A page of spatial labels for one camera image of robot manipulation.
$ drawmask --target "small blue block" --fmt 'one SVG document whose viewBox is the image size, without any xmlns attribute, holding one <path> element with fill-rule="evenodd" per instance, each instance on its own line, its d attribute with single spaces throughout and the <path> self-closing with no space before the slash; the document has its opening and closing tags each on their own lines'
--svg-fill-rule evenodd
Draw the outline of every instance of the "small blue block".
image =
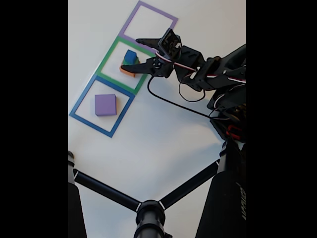
<svg viewBox="0 0 317 238">
<path fill-rule="evenodd" d="M 134 64 L 135 60 L 137 58 L 137 53 L 128 50 L 127 53 L 125 53 L 124 56 L 124 60 L 128 63 L 128 64 Z"/>
</svg>

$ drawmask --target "purple tape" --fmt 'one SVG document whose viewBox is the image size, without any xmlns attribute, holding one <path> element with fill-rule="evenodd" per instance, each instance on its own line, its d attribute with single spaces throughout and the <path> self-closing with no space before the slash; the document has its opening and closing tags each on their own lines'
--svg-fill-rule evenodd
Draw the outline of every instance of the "purple tape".
<svg viewBox="0 0 317 238">
<path fill-rule="evenodd" d="M 134 44 L 136 44 L 136 45 L 138 45 L 138 46 L 144 48 L 144 49 L 147 49 L 148 51 L 151 51 L 151 52 L 155 53 L 155 52 L 156 52 L 155 49 L 150 48 L 150 47 L 145 46 L 145 45 L 142 45 L 142 44 L 139 44 L 139 43 L 137 43 L 137 42 L 135 41 L 135 39 L 133 39 L 133 38 L 131 38 L 131 37 L 129 37 L 129 36 L 126 36 L 126 35 L 124 34 L 125 30 L 128 28 L 130 22 L 132 21 L 134 15 L 137 13 L 137 11 L 138 11 L 138 9 L 140 8 L 140 6 L 144 6 L 144 7 L 148 8 L 148 9 L 150 9 L 150 10 L 152 10 L 152 11 L 155 11 L 155 12 L 157 12 L 157 13 L 159 13 L 159 14 L 161 14 L 161 15 L 163 15 L 163 16 L 169 18 L 169 19 L 171 19 L 171 20 L 172 20 L 172 24 L 171 24 L 171 26 L 170 26 L 171 29 L 173 29 L 173 28 L 175 27 L 175 25 L 176 25 L 176 23 L 177 23 L 177 21 L 178 21 L 178 18 L 175 17 L 175 16 L 172 16 L 171 14 L 168 14 L 168 13 L 166 13 L 166 12 L 160 10 L 160 9 L 157 9 L 156 7 L 153 7 L 153 6 L 151 6 L 151 5 L 148 5 L 148 4 L 145 3 L 145 2 L 138 1 L 138 3 L 136 4 L 136 6 L 135 6 L 135 8 L 133 9 L 133 11 L 131 12 L 129 18 L 127 19 L 127 21 L 126 21 L 125 24 L 123 25 L 122 29 L 120 30 L 118 36 L 120 36 L 120 37 L 122 37 L 122 38 L 124 38 L 124 39 L 126 39 L 126 40 L 128 40 L 128 41 L 130 41 L 130 42 L 132 42 L 132 43 L 134 43 Z"/>
</svg>

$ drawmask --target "blue square outline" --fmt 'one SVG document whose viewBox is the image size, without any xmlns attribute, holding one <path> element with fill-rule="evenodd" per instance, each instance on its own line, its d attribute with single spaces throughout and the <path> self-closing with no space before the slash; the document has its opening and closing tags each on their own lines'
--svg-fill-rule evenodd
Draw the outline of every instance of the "blue square outline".
<svg viewBox="0 0 317 238">
<path fill-rule="evenodd" d="M 124 106 L 122 112 L 120 113 L 117 121 L 115 122 L 115 124 L 113 125 L 111 131 L 107 131 L 105 129 L 102 129 L 101 127 L 91 123 L 90 121 L 87 121 L 86 119 L 78 116 L 76 114 L 76 111 L 77 109 L 79 108 L 80 104 L 82 103 L 82 101 L 84 100 L 85 96 L 87 95 L 89 89 L 91 88 L 91 86 L 93 85 L 93 83 L 95 81 L 99 81 L 100 83 L 103 83 L 104 85 L 110 87 L 110 88 L 113 88 L 114 90 L 120 92 L 120 93 L 123 93 L 124 95 L 128 96 L 129 97 L 129 100 L 128 102 L 126 103 L 126 105 Z M 129 109 L 133 99 L 134 99 L 135 95 L 133 95 L 132 93 L 124 90 L 123 88 L 120 88 L 119 86 L 97 76 L 96 74 L 94 74 L 94 76 L 90 79 L 90 81 L 88 82 L 86 88 L 84 89 L 84 91 L 82 92 L 82 94 L 80 95 L 79 99 L 77 100 L 75 106 L 73 107 L 73 109 L 71 110 L 70 112 L 70 116 L 79 120 L 80 122 L 82 122 L 83 124 L 86 124 L 88 126 L 90 126 L 91 128 L 101 132 L 102 134 L 105 134 L 107 136 L 109 136 L 110 138 L 112 138 L 113 134 L 115 133 L 115 131 L 117 130 L 121 120 L 123 119 L 125 113 L 127 112 L 127 110 Z"/>
</svg>

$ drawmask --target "green tape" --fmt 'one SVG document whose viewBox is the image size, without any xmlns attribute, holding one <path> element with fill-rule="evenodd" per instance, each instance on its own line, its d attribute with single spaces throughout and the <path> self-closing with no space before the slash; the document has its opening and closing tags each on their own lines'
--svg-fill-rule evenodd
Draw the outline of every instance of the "green tape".
<svg viewBox="0 0 317 238">
<path fill-rule="evenodd" d="M 133 93 L 134 95 L 137 95 L 137 93 L 139 92 L 139 90 L 140 90 L 142 84 L 144 83 L 146 77 L 148 76 L 147 74 L 143 74 L 141 76 L 141 78 L 140 78 L 140 81 L 139 81 L 138 85 L 135 88 L 131 88 L 131 87 L 129 87 L 129 86 L 127 86 L 127 85 L 125 85 L 125 84 L 123 84 L 123 83 L 121 83 L 121 82 L 119 82 L 119 81 L 117 81 L 117 80 L 115 80 L 115 79 L 113 79 L 113 78 L 111 78 L 111 77 L 109 77 L 109 76 L 107 76 L 107 75 L 105 75 L 105 74 L 103 74 L 101 72 L 102 68 L 105 66 L 105 64 L 108 61 L 110 55 L 112 54 L 113 50 L 115 49 L 115 47 L 117 46 L 117 44 L 119 42 L 122 42 L 122 43 L 124 43 L 124 44 L 126 44 L 128 46 L 131 46 L 131 47 L 135 48 L 136 50 L 139 50 L 139 51 L 147 54 L 149 57 L 154 57 L 155 56 L 152 52 L 150 52 L 150 51 L 148 51 L 148 50 L 146 50 L 146 49 L 144 49 L 144 48 L 142 48 L 140 46 L 137 46 L 134 43 L 132 43 L 132 42 L 126 40 L 126 39 L 123 39 L 120 36 L 117 36 L 115 38 L 113 44 L 111 45 L 110 49 L 108 50 L 106 56 L 104 57 L 103 61 L 100 63 L 99 67 L 97 68 L 95 74 L 98 75 L 99 77 L 101 77 L 102 79 L 107 80 L 107 81 L 109 81 L 111 83 L 114 83 L 115 85 L 127 90 L 128 92 Z"/>
</svg>

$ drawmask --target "colored block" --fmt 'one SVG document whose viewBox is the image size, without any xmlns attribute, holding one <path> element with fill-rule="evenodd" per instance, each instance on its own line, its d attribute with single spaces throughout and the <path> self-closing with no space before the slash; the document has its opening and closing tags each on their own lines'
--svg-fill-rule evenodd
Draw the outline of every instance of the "colored block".
<svg viewBox="0 0 317 238">
<path fill-rule="evenodd" d="M 137 53 L 128 50 L 127 53 L 125 53 L 124 56 L 124 60 L 128 63 L 128 64 L 134 64 L 135 60 L 137 58 Z"/>
<path fill-rule="evenodd" d="M 95 114 L 97 116 L 117 115 L 115 94 L 95 95 Z"/>
<path fill-rule="evenodd" d="M 138 64 L 138 63 L 140 63 L 140 62 L 139 62 L 139 58 L 137 57 L 137 58 L 135 59 L 135 61 L 134 61 L 133 64 Z M 128 63 L 127 61 L 125 61 L 125 60 L 123 60 L 122 64 L 123 64 L 123 65 L 131 65 L 131 64 L 129 64 L 129 63 Z"/>
<path fill-rule="evenodd" d="M 124 69 L 121 68 L 121 66 L 120 66 L 119 69 L 120 69 L 120 72 L 121 72 L 121 73 L 124 73 L 124 74 L 126 74 L 126 75 L 129 75 L 129 76 L 131 76 L 131 77 L 135 77 L 135 73 L 130 73 L 130 72 L 128 72 L 128 71 L 125 71 Z"/>
</svg>

